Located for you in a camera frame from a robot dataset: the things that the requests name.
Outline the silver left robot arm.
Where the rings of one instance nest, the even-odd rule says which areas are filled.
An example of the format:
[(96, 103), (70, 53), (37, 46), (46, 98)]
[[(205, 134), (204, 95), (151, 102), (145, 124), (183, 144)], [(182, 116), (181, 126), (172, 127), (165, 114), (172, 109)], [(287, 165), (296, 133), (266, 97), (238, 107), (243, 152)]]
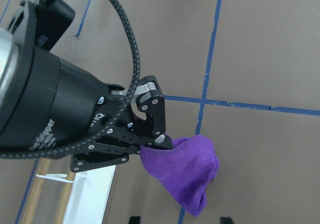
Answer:
[(24, 2), (0, 33), (0, 155), (60, 159), (72, 172), (122, 164), (141, 146), (169, 150), (164, 97), (154, 76), (137, 81), (133, 102), (114, 126), (103, 126), (127, 93), (51, 53), (74, 10), (62, 0)]

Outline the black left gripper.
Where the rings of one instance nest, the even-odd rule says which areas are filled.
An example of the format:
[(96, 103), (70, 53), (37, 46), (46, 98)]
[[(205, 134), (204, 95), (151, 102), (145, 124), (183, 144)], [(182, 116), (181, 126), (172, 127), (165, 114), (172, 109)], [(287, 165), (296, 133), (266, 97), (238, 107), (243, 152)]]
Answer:
[(140, 77), (131, 25), (122, 6), (115, 4), (115, 8), (131, 45), (132, 80), (116, 109), (93, 133), (90, 125), (99, 98), (109, 94), (108, 85), (35, 44), (37, 19), (32, 2), (20, 6), (8, 28), (1, 30), (1, 158), (57, 158), (74, 153), (70, 170), (79, 173), (126, 163), (141, 145), (154, 144), (151, 133), (114, 127)]

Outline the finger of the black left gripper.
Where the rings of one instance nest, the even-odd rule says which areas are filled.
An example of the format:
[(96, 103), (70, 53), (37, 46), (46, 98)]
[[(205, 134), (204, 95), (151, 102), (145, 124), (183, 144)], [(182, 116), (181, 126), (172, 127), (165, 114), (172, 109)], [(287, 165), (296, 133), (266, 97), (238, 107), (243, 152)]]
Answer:
[(131, 102), (146, 116), (145, 120), (137, 118), (134, 123), (134, 129), (142, 137), (138, 144), (153, 149), (173, 149), (171, 138), (166, 135), (165, 99), (155, 76), (138, 81)]

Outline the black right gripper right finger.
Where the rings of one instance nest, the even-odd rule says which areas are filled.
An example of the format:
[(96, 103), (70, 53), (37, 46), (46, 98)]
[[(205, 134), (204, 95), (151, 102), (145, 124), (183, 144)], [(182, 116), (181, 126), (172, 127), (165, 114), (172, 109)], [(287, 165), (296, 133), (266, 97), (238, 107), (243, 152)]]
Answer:
[(220, 224), (234, 224), (234, 221), (231, 217), (220, 217), (219, 219)]

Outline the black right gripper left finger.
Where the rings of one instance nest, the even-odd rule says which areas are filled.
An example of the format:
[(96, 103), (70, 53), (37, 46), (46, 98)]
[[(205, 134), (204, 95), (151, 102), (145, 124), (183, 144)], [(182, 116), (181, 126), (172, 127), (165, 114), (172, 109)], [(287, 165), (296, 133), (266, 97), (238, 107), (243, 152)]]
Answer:
[(131, 216), (128, 224), (140, 224), (140, 216)]

